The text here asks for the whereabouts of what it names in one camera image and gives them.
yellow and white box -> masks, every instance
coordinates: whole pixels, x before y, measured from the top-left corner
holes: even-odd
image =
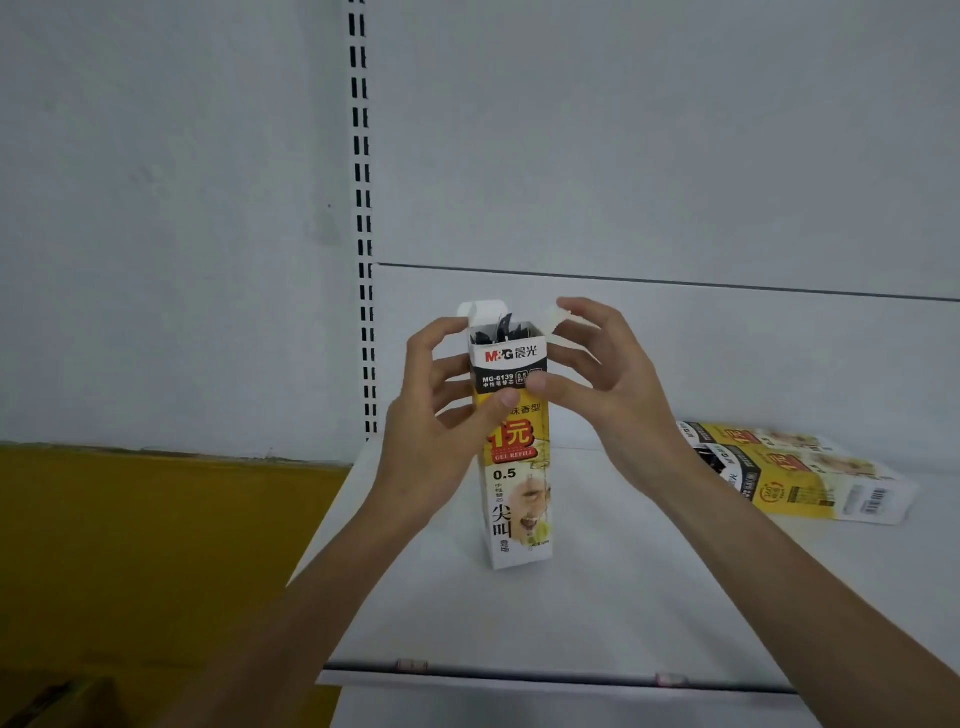
[[[677,422],[686,441],[767,513],[896,525],[920,487],[819,435]]]
[[[469,316],[470,376],[476,406],[513,387],[520,400],[491,433],[479,456],[486,541],[494,569],[553,556],[550,487],[550,421],[547,402],[526,389],[531,372],[546,371],[546,335],[530,322],[514,324],[507,341],[497,341],[509,313],[501,301],[461,306]]]

yellow wall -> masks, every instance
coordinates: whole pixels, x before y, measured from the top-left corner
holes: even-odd
[[[347,472],[0,447],[0,667],[113,675],[142,724],[282,592]]]

box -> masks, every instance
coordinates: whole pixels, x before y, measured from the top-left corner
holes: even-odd
[[[896,525],[920,490],[819,435],[695,422],[677,427],[708,465],[767,513]]]
[[[546,371],[546,336],[533,323],[510,324],[501,301],[465,303],[460,315],[470,318],[473,403],[480,406],[506,387],[520,393],[520,401],[491,433],[478,458],[492,566],[505,569],[549,559],[553,556],[549,412],[547,402],[525,386],[531,372]],[[516,338],[500,340],[507,336]]]
[[[0,726],[126,728],[107,677],[0,670]]]

person's right hand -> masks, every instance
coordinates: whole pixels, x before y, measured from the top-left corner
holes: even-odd
[[[557,305],[596,326],[562,322],[555,333],[587,350],[548,344],[547,355],[593,388],[538,372],[527,377],[527,389],[593,425],[611,462],[647,495],[700,471],[704,464],[677,429],[653,362],[623,314],[591,299],[560,298]]]

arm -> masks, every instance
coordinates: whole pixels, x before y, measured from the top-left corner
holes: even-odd
[[[399,553],[453,496],[473,456],[519,400],[501,390],[478,411],[467,356],[433,360],[467,319],[438,319],[410,339],[400,397],[391,405],[370,495],[270,612],[215,659],[156,728],[276,726],[299,706],[354,616]],[[416,472],[409,467],[418,463]]]
[[[826,726],[960,725],[960,677],[864,602],[705,465],[684,441],[653,364],[619,311],[560,299],[596,324],[548,345],[593,388],[527,388],[588,420],[618,470],[676,524]],[[754,556],[762,552],[763,559]]]

